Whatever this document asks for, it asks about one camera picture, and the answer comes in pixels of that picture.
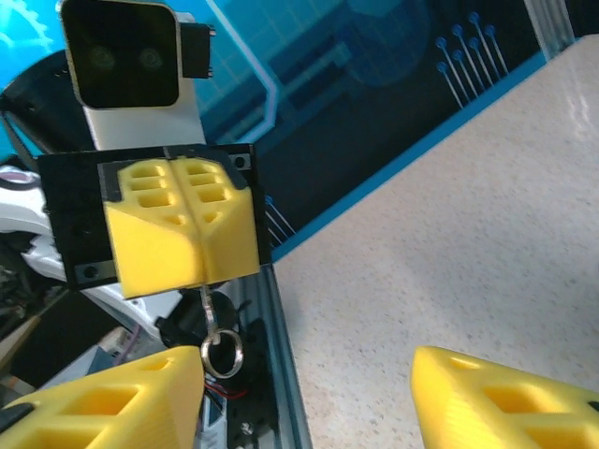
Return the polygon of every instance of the white tabletop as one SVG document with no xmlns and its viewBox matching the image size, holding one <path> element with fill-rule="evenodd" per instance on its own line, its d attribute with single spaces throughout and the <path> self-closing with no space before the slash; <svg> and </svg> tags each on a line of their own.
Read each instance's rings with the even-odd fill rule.
<svg viewBox="0 0 599 449">
<path fill-rule="evenodd" d="M 315 449 L 422 447 L 418 345 L 599 390 L 599 36 L 276 273 Z"/>
</svg>

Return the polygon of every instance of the dark camera face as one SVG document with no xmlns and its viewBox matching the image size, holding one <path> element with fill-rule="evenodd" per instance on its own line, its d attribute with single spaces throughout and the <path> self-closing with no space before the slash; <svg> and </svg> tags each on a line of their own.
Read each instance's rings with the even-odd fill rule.
<svg viewBox="0 0 599 449">
<path fill-rule="evenodd" d="M 93 109 L 164 107 L 179 98 L 177 20 L 161 5 L 65 0 L 73 84 Z"/>
</svg>

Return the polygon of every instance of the hole in yellow block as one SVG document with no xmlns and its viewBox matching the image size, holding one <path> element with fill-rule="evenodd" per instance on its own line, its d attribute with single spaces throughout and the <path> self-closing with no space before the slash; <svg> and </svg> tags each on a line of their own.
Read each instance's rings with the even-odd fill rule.
<svg viewBox="0 0 599 449">
<path fill-rule="evenodd" d="M 135 387 L 98 387 L 75 400 L 63 414 L 113 416 L 119 414 L 137 393 Z"/>
<path fill-rule="evenodd" d="M 197 175 L 189 179 L 191 185 L 208 185 L 216 184 L 216 177 L 214 175 Z"/>
<path fill-rule="evenodd" d="M 532 386 L 488 386 L 483 390 L 504 413 L 561 413 L 563 406 Z"/>
<path fill-rule="evenodd" d="M 99 433 L 89 429 L 42 428 L 15 449 L 84 449 Z"/>
<path fill-rule="evenodd" d="M 202 164 L 201 162 L 187 163 L 185 167 L 188 175 L 204 175 L 206 173 L 213 173 L 212 167 Z"/>
<path fill-rule="evenodd" d="M 172 204 L 170 196 L 162 192 L 140 195 L 138 196 L 138 202 L 143 208 L 161 208 Z"/>
<path fill-rule="evenodd" d="M 451 363 L 451 365 L 457 369 L 480 369 L 480 366 L 478 366 L 476 363 L 461 360 L 459 358 L 452 357 L 449 359 L 449 363 Z"/>
<path fill-rule="evenodd" d="M 131 171 L 132 178 L 151 178 L 152 176 L 164 176 L 164 174 L 162 167 L 156 166 L 137 167 Z"/>
<path fill-rule="evenodd" d="M 152 190 L 165 187 L 165 182 L 156 178 L 137 179 L 129 183 L 129 188 L 134 191 Z"/>
<path fill-rule="evenodd" d="M 596 449 L 599 440 L 580 427 L 528 428 L 526 432 L 541 449 Z"/>
<path fill-rule="evenodd" d="M 215 201 L 223 201 L 226 199 L 224 188 L 202 190 L 197 193 L 197 196 L 199 196 L 199 200 L 203 203 L 213 203 Z"/>
<path fill-rule="evenodd" d="M 211 213 L 207 213 L 204 215 L 204 221 L 206 223 L 212 223 L 214 220 L 216 220 L 218 217 L 220 217 L 220 213 L 219 212 L 211 212 Z"/>
<path fill-rule="evenodd" d="M 165 220 L 177 226 L 185 224 L 185 217 L 183 215 L 170 215 L 169 217 L 165 217 Z"/>
<path fill-rule="evenodd" d="M 168 365 L 170 365 L 170 360 L 157 360 L 157 361 L 151 363 L 150 365 L 146 365 L 141 370 L 142 371 L 159 371 L 161 369 L 166 368 Z"/>
</svg>

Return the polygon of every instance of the blue pin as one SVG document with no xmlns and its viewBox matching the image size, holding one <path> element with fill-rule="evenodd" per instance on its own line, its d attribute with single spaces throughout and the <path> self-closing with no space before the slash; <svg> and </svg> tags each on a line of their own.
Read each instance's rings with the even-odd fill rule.
<svg viewBox="0 0 599 449">
<path fill-rule="evenodd" d="M 471 12 L 468 15 L 468 22 L 470 22 L 472 25 L 478 25 L 479 20 L 480 20 L 480 16 L 478 15 L 477 12 Z"/>
<path fill-rule="evenodd" d="M 453 64 L 453 61 L 451 60 L 451 57 L 449 57 L 449 53 L 447 52 L 447 39 L 445 39 L 444 37 L 437 37 L 437 40 L 435 40 L 435 45 L 437 46 L 438 49 L 441 49 L 441 51 L 443 52 L 443 55 L 446 58 L 447 64 L 449 65 L 449 68 L 451 69 L 451 73 L 453 73 L 453 76 L 456 78 L 456 81 L 458 82 L 458 85 L 460 86 L 462 93 L 464 94 L 464 96 L 466 98 L 468 98 L 468 101 L 470 101 L 470 97 L 468 96 L 468 93 L 466 92 L 466 89 L 464 88 L 464 84 L 461 82 L 460 75 L 458 75 L 458 70 L 456 70 L 456 67 Z"/>
<path fill-rule="evenodd" d="M 292 234 L 295 234 L 296 231 L 293 228 L 293 226 L 291 224 L 289 224 L 289 222 L 285 219 L 285 217 L 283 216 L 283 214 L 280 211 L 278 211 L 277 208 L 274 207 L 274 201 L 272 199 L 272 196 L 266 195 L 264 199 L 265 199 L 266 205 L 270 206 L 270 208 L 272 209 L 272 211 L 276 214 L 276 217 L 278 217 L 291 230 Z M 270 215 L 270 212 L 266 211 L 266 216 L 272 222 L 272 224 L 275 225 L 277 227 L 277 229 L 279 229 L 279 231 L 281 232 L 281 234 L 283 234 L 286 238 L 289 237 L 287 235 L 287 233 L 283 230 L 283 228 L 277 223 L 277 221 L 274 219 L 274 217 L 272 215 Z"/>
<path fill-rule="evenodd" d="M 439 70 L 439 72 L 445 77 L 445 79 L 447 81 L 447 85 L 449 86 L 449 89 L 451 89 L 451 93 L 453 94 L 453 96 L 456 98 L 456 101 L 460 105 L 460 109 L 463 109 L 464 105 L 461 103 L 460 96 L 456 92 L 456 88 L 454 87 L 453 83 L 451 82 L 451 79 L 449 78 L 449 74 L 447 73 L 448 68 L 449 67 L 448 67 L 447 63 L 443 63 L 443 62 L 437 63 L 437 70 Z"/>
<path fill-rule="evenodd" d="M 489 80 L 489 85 L 493 85 L 493 80 L 490 77 L 490 73 L 487 70 L 487 66 L 485 65 L 485 61 L 483 60 L 483 55 L 480 54 L 480 40 L 478 40 L 478 37 L 471 37 L 470 40 L 468 41 L 468 47 L 470 47 L 472 50 L 475 51 L 476 57 L 478 58 L 478 62 L 480 63 L 480 66 L 483 67 L 483 71 L 485 72 L 485 75 L 487 76 L 487 80 Z"/>
<path fill-rule="evenodd" d="M 478 33 L 478 37 L 480 38 L 480 41 L 483 44 L 483 48 L 485 49 L 485 53 L 489 57 L 489 62 L 493 66 L 493 70 L 495 71 L 495 75 L 497 75 L 497 80 L 499 80 L 501 78 L 499 76 L 499 70 L 497 70 L 497 65 L 495 64 L 495 60 L 493 59 L 493 55 L 490 53 L 489 44 L 487 44 L 487 40 L 483 36 L 483 30 L 481 30 L 481 28 L 480 28 L 480 16 L 478 15 L 477 12 L 471 12 L 470 16 L 468 16 L 468 20 L 470 21 L 470 23 L 472 25 L 475 26 L 476 32 Z"/>
<path fill-rule="evenodd" d="M 271 235 L 274 237 L 274 239 L 276 239 L 276 240 L 277 240 L 277 243 L 279 243 L 279 244 L 283 243 L 283 241 L 282 241 L 282 240 L 279 238 L 279 236 L 277 236 L 277 235 L 276 235 L 276 233 L 275 233 L 275 232 L 274 232 L 272 229 L 270 229 L 270 226 L 269 226 L 269 232 L 270 232 L 270 234 L 271 234 Z"/>
<path fill-rule="evenodd" d="M 457 25 L 457 24 L 453 25 L 451 32 L 453 33 L 453 36 L 457 37 L 458 40 L 460 41 L 461 47 L 464 50 L 464 54 L 466 55 L 466 58 L 468 59 L 468 63 L 470 64 L 470 67 L 472 68 L 472 71 L 475 74 L 476 79 L 478 80 L 480 89 L 481 89 L 481 91 L 484 91 L 485 85 L 483 84 L 483 80 L 480 78 L 480 74 L 478 73 L 478 68 L 476 68 L 475 61 L 472 59 L 472 55 L 470 54 L 470 51 L 468 50 L 468 47 L 466 46 L 466 42 L 464 42 L 463 27 L 461 25 Z"/>
<path fill-rule="evenodd" d="M 497 43 L 497 35 L 495 34 L 495 27 L 493 25 L 487 25 L 485 27 L 485 36 L 488 36 L 490 38 L 490 41 L 493 44 L 493 48 L 495 49 L 495 52 L 497 53 L 497 57 L 499 58 L 499 62 L 502 64 L 502 67 L 504 68 L 504 72 L 507 75 L 509 73 L 509 70 L 507 70 L 507 65 L 505 64 L 504 55 L 502 54 L 502 51 L 499 48 L 499 44 Z"/>
<path fill-rule="evenodd" d="M 466 77 L 470 89 L 472 89 L 472 92 L 475 94 L 476 97 L 478 97 L 478 93 L 476 92 L 475 86 L 472 83 L 470 74 L 468 73 L 468 70 L 466 70 L 466 65 L 464 65 L 464 52 L 462 50 L 455 50 L 453 52 L 453 59 L 460 65 L 461 71 L 464 73 L 464 77 Z"/>
</svg>

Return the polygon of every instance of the black mounting plate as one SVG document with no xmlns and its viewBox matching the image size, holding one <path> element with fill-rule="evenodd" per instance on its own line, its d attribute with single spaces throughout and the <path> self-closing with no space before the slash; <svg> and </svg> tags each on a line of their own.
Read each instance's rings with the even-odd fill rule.
<svg viewBox="0 0 599 449">
<path fill-rule="evenodd" d="M 63 259 L 69 289 L 118 282 L 106 226 L 98 166 L 103 164 L 169 158 L 173 153 L 212 159 L 213 152 L 224 152 L 230 167 L 239 170 L 252 189 L 256 237 L 260 265 L 270 263 L 264 191 L 258 183 L 256 153 L 253 145 L 206 146 L 201 144 L 150 147 L 102 152 L 43 154 L 37 158 L 46 213 L 50 218 L 54 243 Z"/>
</svg>

